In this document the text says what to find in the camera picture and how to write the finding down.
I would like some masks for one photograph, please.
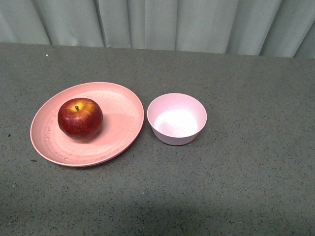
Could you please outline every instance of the bowl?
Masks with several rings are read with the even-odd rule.
[[[158,139],[169,145],[191,142],[205,126],[207,112],[195,98],[168,93],[154,99],[147,110],[148,121]]]

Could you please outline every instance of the gray table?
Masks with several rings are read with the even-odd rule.
[[[0,235],[314,235],[315,60],[0,44]],[[168,146],[145,121],[103,164],[64,167],[30,125],[56,93],[106,81],[206,108]]]

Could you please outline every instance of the red apple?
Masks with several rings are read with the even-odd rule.
[[[101,108],[89,98],[71,99],[58,112],[59,128],[73,139],[85,141],[96,137],[102,123]]]

